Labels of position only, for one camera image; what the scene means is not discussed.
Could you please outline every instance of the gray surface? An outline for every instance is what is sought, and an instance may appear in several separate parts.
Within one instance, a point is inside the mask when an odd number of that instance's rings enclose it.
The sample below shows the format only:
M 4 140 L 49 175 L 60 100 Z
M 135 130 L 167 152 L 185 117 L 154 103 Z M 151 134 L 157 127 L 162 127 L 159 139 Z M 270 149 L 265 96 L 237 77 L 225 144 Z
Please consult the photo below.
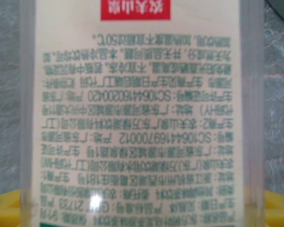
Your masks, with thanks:
M 0 193 L 19 188 L 19 13 L 0 0 Z M 284 22 L 265 6 L 266 187 L 284 194 Z

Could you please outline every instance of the green stripe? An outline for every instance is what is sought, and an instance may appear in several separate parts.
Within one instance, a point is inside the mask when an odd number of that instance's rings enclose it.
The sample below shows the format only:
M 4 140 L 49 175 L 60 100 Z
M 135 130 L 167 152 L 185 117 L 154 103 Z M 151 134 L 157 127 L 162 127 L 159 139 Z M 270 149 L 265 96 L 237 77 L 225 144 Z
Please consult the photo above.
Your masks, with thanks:
M 53 225 L 48 225 L 45 223 L 40 223 L 40 227 L 62 227 L 62 226 L 53 226 Z

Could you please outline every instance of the red label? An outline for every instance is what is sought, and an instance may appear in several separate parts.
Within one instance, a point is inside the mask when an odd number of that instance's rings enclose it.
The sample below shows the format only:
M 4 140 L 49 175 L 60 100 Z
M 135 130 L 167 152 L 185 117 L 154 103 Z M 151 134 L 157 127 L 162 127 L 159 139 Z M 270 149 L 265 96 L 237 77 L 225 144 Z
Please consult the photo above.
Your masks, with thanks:
M 101 20 L 170 20 L 171 0 L 101 0 Z

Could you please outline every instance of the paper label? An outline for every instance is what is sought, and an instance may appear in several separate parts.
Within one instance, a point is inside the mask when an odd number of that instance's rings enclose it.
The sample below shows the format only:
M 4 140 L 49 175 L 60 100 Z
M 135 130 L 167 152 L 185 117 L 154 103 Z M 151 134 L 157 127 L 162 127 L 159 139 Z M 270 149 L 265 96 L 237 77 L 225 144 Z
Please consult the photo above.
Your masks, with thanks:
M 36 0 L 34 227 L 243 227 L 238 0 Z

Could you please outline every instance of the yellow plastic base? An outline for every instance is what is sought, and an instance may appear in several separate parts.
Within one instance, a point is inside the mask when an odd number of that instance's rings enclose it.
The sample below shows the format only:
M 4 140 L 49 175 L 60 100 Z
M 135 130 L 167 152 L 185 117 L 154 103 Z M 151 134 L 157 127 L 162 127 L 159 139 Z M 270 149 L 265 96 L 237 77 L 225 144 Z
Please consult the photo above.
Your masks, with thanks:
M 19 190 L 0 195 L 0 227 L 17 227 L 20 224 L 19 198 Z
M 0 195 L 0 227 L 20 227 L 20 190 Z M 266 227 L 284 227 L 284 196 L 266 191 Z

